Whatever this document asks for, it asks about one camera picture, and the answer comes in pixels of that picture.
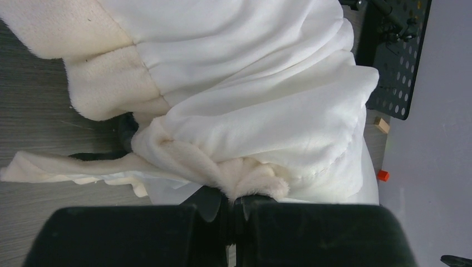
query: fabric fold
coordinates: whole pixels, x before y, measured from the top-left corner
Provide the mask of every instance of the fabric fold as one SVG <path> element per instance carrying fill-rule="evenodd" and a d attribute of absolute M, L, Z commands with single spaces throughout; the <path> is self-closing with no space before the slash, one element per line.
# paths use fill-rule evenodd
<path fill-rule="evenodd" d="M 288 184 L 276 176 L 272 165 L 251 158 L 214 162 L 198 147 L 172 140 L 162 127 L 163 119 L 154 119 L 131 143 L 134 150 L 158 168 L 201 185 L 218 187 L 231 200 L 248 194 L 281 199 L 288 194 Z"/>
<path fill-rule="evenodd" d="M 88 59 L 64 59 L 72 106 L 84 117 L 107 120 L 126 112 L 161 116 L 170 109 L 136 46 Z"/>
<path fill-rule="evenodd" d="M 1 0 L 0 17 L 38 57 L 87 57 L 132 45 L 96 0 Z"/>
<path fill-rule="evenodd" d="M 138 197 L 147 196 L 145 183 L 156 179 L 173 181 L 177 185 L 188 183 L 133 153 L 117 160 L 81 161 L 66 156 L 19 151 L 8 167 L 0 169 L 0 181 L 3 182 L 73 181 L 83 185 L 103 180 L 108 185 L 129 184 Z"/>

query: white fleece blanket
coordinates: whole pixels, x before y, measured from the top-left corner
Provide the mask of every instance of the white fleece blanket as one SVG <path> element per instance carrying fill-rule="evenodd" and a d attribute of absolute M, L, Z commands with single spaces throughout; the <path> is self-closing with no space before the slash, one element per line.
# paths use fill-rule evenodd
<path fill-rule="evenodd" d="M 163 177 L 311 202 L 362 186 L 378 74 L 355 65 L 338 0 L 0 0 L 0 16 L 33 53 L 64 59 L 80 114 L 131 111 L 140 125 L 126 159 L 20 152 L 3 181 L 105 179 L 146 195 Z"/>

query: small wooden block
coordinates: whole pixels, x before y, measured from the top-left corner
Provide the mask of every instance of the small wooden block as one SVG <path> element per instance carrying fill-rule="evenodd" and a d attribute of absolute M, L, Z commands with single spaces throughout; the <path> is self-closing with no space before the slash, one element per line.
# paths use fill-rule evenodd
<path fill-rule="evenodd" d="M 390 125 L 381 117 L 376 117 L 373 124 L 384 134 L 387 134 L 390 131 Z"/>
<path fill-rule="evenodd" d="M 389 178 L 390 178 L 390 174 L 388 171 L 384 171 L 384 170 L 378 171 L 377 179 L 386 182 L 389 180 Z"/>

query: white fabric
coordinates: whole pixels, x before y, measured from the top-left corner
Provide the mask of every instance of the white fabric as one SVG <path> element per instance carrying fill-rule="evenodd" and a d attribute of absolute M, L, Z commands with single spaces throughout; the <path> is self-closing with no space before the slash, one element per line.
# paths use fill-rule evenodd
<path fill-rule="evenodd" d="M 299 199 L 343 202 L 358 192 L 363 105 L 378 76 L 355 66 L 337 1 L 101 3 L 172 107 L 135 136 L 136 153 L 230 197 L 249 187 L 221 165 L 246 157 L 269 164 Z M 179 155 L 170 152 L 177 141 Z M 270 177 L 253 192 L 286 196 Z"/>
<path fill-rule="evenodd" d="M 58 166 L 55 164 L 58 157 L 19 152 L 12 164 L 1 170 L 1 179 L 15 182 L 73 181 L 80 185 L 104 180 L 109 185 L 130 184 L 136 196 L 149 196 L 155 205 L 179 205 L 201 188 L 197 183 L 157 171 L 135 154 L 119 159 L 120 164 L 105 161 L 105 164 L 112 164 L 112 168 L 118 167 L 112 170 L 110 167 L 104 167 L 103 162 L 98 164 L 94 161 L 82 162 L 71 158 L 60 160 L 66 161 L 68 166 L 64 164 Z M 129 164 L 135 166 L 135 171 L 120 171 L 120 167 Z M 41 177 L 41 180 L 29 180 L 31 177 Z M 359 192 L 348 197 L 346 203 L 378 205 L 377 178 L 365 141 L 362 146 L 362 181 Z M 308 201 L 285 197 L 280 202 Z"/>
<path fill-rule="evenodd" d="M 0 0 L 0 17 L 41 58 L 91 56 L 132 44 L 96 0 Z"/>

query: black plastic piece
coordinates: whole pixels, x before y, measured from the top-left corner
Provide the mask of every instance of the black plastic piece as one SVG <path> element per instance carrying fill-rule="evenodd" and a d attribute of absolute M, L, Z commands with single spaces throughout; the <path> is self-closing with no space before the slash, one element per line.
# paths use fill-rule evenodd
<path fill-rule="evenodd" d="M 441 262 L 450 267 L 472 267 L 472 260 L 452 255 L 441 256 Z"/>
<path fill-rule="evenodd" d="M 340 0 L 343 6 L 349 6 L 352 10 L 359 11 L 366 4 L 367 0 Z"/>
<path fill-rule="evenodd" d="M 400 225 L 379 206 L 258 203 L 241 266 L 416 266 Z"/>
<path fill-rule="evenodd" d="M 379 206 L 230 203 L 203 186 L 179 206 L 72 207 L 46 222 L 24 266 L 413 266 L 401 228 Z"/>
<path fill-rule="evenodd" d="M 408 26 L 402 36 L 406 38 L 412 29 L 417 37 L 399 40 L 392 32 L 392 18 L 385 16 L 378 6 L 369 3 L 366 9 L 356 63 L 378 69 L 380 79 L 377 88 L 367 101 L 367 108 L 378 110 L 401 120 L 406 120 L 416 83 L 421 49 L 431 0 L 381 0 L 392 7 L 392 14 Z"/>

